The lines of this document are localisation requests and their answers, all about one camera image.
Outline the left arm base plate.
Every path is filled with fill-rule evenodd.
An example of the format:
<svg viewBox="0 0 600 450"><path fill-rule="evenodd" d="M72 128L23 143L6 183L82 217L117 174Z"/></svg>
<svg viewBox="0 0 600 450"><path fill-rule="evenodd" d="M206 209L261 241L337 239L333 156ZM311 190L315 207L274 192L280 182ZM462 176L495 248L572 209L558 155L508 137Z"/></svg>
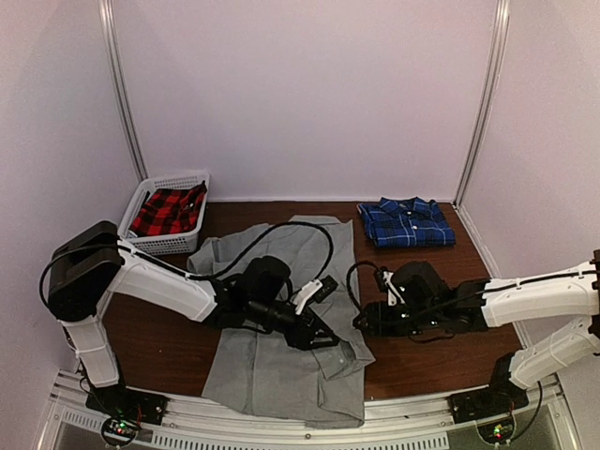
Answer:
<svg viewBox="0 0 600 450"><path fill-rule="evenodd" d="M134 424L160 426L167 403L165 396L126 389L124 392L92 392L87 396L85 406Z"/></svg>

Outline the grey long sleeve shirt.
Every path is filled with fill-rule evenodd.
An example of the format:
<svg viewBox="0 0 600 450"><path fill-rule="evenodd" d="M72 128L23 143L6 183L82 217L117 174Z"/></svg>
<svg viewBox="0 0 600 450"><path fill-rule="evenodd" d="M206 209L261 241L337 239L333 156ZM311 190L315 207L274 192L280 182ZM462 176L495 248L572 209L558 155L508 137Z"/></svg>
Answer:
<svg viewBox="0 0 600 450"><path fill-rule="evenodd" d="M238 413L293 419L310 428L365 422L365 368L375 358L353 326L345 279L353 225L295 216L208 238L187 260L197 275L224 272L245 319L225 325L202 395Z"/></svg>

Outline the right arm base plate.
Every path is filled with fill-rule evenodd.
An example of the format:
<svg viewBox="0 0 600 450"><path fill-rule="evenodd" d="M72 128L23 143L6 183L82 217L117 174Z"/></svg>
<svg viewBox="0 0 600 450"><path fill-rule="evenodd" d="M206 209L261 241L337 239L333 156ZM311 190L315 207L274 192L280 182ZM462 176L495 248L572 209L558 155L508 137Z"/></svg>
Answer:
<svg viewBox="0 0 600 450"><path fill-rule="evenodd" d="M514 409L528 406L529 399L526 392L505 394L486 387L453 394L448 403L454 423L461 424L509 414Z"/></svg>

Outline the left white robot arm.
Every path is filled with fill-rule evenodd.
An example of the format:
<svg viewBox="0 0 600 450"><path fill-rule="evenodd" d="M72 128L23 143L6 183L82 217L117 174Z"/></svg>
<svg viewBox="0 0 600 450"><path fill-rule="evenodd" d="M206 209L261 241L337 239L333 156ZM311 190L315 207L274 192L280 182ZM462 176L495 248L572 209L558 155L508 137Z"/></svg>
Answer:
<svg viewBox="0 0 600 450"><path fill-rule="evenodd" d="M339 338L312 309L337 287L319 271L298 292L288 264L271 255L234 268L265 237L268 228L225 268L199 275L164 262L126 242L110 221L100 221L56 249L38 279L43 306L61 323L79 358L90 392L115 416L135 406L109 343L100 301L121 293L174 311L216 329L280 333L300 351L335 347Z"/></svg>

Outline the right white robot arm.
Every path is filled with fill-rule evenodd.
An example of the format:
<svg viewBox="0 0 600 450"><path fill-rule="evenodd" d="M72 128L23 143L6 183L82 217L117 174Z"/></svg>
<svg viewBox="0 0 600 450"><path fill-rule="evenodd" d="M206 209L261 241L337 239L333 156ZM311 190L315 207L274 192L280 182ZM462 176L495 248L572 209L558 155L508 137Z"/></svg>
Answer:
<svg viewBox="0 0 600 450"><path fill-rule="evenodd" d="M547 375L599 353L599 260L525 278L481 278L449 287L429 262L408 262L374 277L384 301L358 309L353 321L363 333L413 337L427 328L449 335L486 332L526 320L569 316L571 322L495 364L480 403L501 413Z"/></svg>

